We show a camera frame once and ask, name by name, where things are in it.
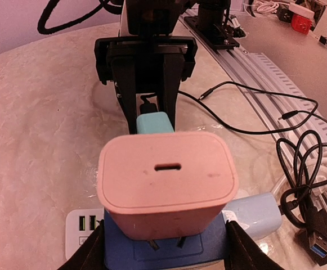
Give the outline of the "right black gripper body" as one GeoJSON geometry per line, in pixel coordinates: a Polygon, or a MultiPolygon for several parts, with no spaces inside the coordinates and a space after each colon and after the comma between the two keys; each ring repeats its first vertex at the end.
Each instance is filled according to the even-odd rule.
{"type": "Polygon", "coordinates": [[[180,80],[191,77],[195,67],[195,55],[198,46],[193,37],[160,36],[151,40],[142,40],[137,36],[100,38],[95,41],[94,54],[99,81],[106,85],[113,80],[111,63],[116,57],[131,57],[138,65],[140,75],[156,73],[164,55],[183,56],[183,68],[180,80]]]}

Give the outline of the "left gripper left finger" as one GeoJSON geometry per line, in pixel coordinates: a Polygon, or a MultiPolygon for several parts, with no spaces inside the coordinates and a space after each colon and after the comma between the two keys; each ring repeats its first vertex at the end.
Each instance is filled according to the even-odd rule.
{"type": "Polygon", "coordinates": [[[106,269],[104,256],[105,229],[104,223],[100,222],[83,245],[58,270],[103,270],[106,269]]]}

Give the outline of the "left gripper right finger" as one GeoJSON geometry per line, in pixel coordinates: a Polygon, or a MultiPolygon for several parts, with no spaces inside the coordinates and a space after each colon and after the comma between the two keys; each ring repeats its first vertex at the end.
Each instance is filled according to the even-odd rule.
{"type": "Polygon", "coordinates": [[[225,259],[225,269],[283,269],[258,247],[238,222],[227,221],[226,232],[230,251],[225,259]]]}

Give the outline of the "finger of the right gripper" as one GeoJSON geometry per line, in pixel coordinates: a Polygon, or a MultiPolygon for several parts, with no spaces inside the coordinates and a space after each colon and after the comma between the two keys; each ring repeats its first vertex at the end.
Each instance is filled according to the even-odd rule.
{"type": "Polygon", "coordinates": [[[176,101],[185,59],[182,54],[163,56],[162,82],[159,88],[159,111],[165,112],[175,128],[176,101]]]}
{"type": "Polygon", "coordinates": [[[111,60],[111,70],[118,102],[126,118],[130,134],[136,134],[136,75],[132,57],[117,56],[111,60]]]}

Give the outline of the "dark blue cube socket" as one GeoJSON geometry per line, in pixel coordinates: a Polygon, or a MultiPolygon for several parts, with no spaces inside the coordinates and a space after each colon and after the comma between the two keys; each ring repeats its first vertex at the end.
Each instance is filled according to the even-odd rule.
{"type": "Polygon", "coordinates": [[[225,216],[221,213],[198,235],[184,240],[156,240],[155,250],[147,241],[128,238],[104,212],[105,250],[107,269],[192,269],[224,260],[229,255],[225,216]]]}

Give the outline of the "white power strip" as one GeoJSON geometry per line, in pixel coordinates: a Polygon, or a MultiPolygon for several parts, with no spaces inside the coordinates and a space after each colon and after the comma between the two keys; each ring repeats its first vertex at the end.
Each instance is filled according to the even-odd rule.
{"type": "Polygon", "coordinates": [[[70,259],[104,218],[104,209],[75,209],[65,220],[65,258],[70,259]]]}

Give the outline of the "light blue plug adapter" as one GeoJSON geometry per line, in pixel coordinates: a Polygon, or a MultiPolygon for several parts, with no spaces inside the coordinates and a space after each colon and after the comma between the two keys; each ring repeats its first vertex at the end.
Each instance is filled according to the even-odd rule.
{"type": "Polygon", "coordinates": [[[226,221],[236,221],[254,240],[267,237],[282,225],[279,207],[269,192],[230,201],[222,214],[226,221]]]}

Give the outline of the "teal plug adapter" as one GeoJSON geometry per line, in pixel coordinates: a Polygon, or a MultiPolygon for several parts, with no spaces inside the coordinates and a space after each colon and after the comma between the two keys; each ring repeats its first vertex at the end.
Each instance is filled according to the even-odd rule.
{"type": "Polygon", "coordinates": [[[151,112],[137,117],[138,134],[173,133],[174,128],[165,112],[151,112]]]}

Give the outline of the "pink plug adapter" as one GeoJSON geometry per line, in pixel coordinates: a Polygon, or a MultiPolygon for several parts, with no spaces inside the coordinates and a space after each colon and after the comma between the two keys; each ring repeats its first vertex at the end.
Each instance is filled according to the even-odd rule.
{"type": "Polygon", "coordinates": [[[133,240],[203,232],[238,187],[227,144],[209,132],[120,136],[98,160],[99,201],[133,240]]]}

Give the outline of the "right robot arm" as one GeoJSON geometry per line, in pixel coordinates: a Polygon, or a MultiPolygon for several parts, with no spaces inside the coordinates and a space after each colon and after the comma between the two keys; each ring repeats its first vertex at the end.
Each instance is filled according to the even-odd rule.
{"type": "Polygon", "coordinates": [[[95,42],[101,83],[115,85],[117,100],[131,134],[137,133],[136,97],[152,94],[156,108],[175,122],[181,82],[192,75],[198,49],[193,37],[175,37],[179,17],[198,5],[198,29],[226,26],[230,1],[100,1],[99,10],[120,16],[117,37],[95,42]]]}

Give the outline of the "red box in background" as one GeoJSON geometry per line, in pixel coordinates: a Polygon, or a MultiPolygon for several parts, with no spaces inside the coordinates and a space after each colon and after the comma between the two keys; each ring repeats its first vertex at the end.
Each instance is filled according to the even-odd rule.
{"type": "Polygon", "coordinates": [[[302,34],[308,34],[312,26],[312,20],[298,14],[294,14],[290,22],[291,27],[302,34]]]}

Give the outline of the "aluminium front rail frame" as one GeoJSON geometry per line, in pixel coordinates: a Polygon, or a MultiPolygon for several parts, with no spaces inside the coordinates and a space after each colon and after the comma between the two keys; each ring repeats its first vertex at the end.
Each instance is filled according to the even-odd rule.
{"type": "Polygon", "coordinates": [[[327,48],[312,34],[298,33],[275,16],[251,17],[244,12],[237,16],[246,32],[246,37],[239,40],[240,46],[215,53],[200,44],[193,76],[181,86],[193,96],[215,87],[204,103],[223,123],[218,124],[200,106],[181,97],[178,126],[217,133],[235,157],[261,156],[275,150],[273,136],[262,131],[283,125],[281,114],[309,109],[310,104],[249,93],[229,85],[229,81],[267,91],[302,94],[318,102],[317,112],[327,120],[327,48]]]}

